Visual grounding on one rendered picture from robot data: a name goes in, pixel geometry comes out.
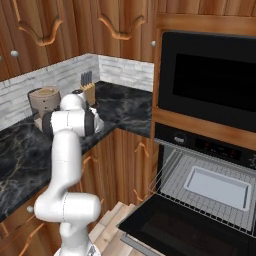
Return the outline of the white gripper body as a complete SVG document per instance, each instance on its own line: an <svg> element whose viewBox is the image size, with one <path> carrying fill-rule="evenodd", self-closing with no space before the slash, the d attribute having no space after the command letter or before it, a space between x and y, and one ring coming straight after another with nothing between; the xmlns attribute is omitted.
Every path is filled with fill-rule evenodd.
<svg viewBox="0 0 256 256"><path fill-rule="evenodd" d="M94 113L94 128L96 133L99 133L104 128L104 121L97 112Z"/></svg>

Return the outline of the wooden base cupboard door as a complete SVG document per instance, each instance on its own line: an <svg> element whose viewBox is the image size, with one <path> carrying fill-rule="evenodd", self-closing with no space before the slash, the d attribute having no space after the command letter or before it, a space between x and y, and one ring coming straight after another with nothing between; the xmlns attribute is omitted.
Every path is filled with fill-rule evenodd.
<svg viewBox="0 0 256 256"><path fill-rule="evenodd" d="M151 141L121 129L114 131L114 139L117 197L127 205L139 205L149 197Z"/></svg>
<svg viewBox="0 0 256 256"><path fill-rule="evenodd" d="M103 216L117 203L113 134L98 142L82 158L82 178L79 192L95 194L101 201Z"/></svg>
<svg viewBox="0 0 256 256"><path fill-rule="evenodd" d="M0 223L0 256L53 256L60 248L59 224L41 221L27 210L45 190Z"/></svg>

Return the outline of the black built-in microwave oven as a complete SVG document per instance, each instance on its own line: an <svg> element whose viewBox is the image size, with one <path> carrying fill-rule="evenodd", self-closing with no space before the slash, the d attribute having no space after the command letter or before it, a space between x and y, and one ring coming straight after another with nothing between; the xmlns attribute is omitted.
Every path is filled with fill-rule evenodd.
<svg viewBox="0 0 256 256"><path fill-rule="evenodd" d="M165 32L158 107L256 132L256 37Z"/></svg>

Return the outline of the black oven door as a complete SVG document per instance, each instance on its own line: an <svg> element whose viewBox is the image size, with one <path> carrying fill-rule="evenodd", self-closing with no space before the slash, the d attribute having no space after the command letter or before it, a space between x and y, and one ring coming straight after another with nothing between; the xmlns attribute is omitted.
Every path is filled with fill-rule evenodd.
<svg viewBox="0 0 256 256"><path fill-rule="evenodd" d="M153 195L119 229L166 256L256 256L255 237L226 221Z"/></svg>

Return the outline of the wooden oven housing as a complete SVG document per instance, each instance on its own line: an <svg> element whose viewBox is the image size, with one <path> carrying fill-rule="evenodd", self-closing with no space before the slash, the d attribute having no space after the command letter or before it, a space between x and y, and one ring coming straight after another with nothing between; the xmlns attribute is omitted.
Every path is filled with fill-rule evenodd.
<svg viewBox="0 0 256 256"><path fill-rule="evenodd" d="M162 37L167 31L186 31L256 37L256 17L188 14L156 15L156 49L152 103L153 131L157 123L204 136L247 150L256 151L256 132L187 116L158 107Z"/></svg>

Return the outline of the wooden knife block with knives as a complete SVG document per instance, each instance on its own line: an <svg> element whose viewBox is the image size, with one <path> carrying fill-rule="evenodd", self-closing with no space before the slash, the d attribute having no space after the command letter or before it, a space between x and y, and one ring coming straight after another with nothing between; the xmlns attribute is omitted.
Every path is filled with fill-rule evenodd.
<svg viewBox="0 0 256 256"><path fill-rule="evenodd" d="M80 88L85 93L85 99L90 106L95 104L95 84L92 82L92 72L81 74Z"/></svg>

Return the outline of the brown grey round canister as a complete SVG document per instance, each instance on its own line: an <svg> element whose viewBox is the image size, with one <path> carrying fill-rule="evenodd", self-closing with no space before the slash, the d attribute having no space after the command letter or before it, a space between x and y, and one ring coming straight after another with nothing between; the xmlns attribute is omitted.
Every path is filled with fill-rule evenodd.
<svg viewBox="0 0 256 256"><path fill-rule="evenodd" d="M60 91L55 86L36 88L27 96L35 119L42 118L46 112L56 109L61 101Z"/></svg>

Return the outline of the pale grey baking tray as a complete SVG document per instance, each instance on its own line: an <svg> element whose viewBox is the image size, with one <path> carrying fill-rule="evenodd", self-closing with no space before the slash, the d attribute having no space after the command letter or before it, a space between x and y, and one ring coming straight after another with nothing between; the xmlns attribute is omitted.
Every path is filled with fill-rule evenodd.
<svg viewBox="0 0 256 256"><path fill-rule="evenodd" d="M248 182L202 167L192 167L184 188L242 211L250 208L252 186Z"/></svg>

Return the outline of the wooden wall cupboard door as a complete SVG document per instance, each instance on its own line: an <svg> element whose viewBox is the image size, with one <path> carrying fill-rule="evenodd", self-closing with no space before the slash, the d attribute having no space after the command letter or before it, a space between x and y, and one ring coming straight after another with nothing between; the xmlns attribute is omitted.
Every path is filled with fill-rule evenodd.
<svg viewBox="0 0 256 256"><path fill-rule="evenodd" d="M0 43L11 77L77 56L73 1L0 0Z"/></svg>
<svg viewBox="0 0 256 256"><path fill-rule="evenodd" d="M94 52L153 61L157 0L90 0Z"/></svg>

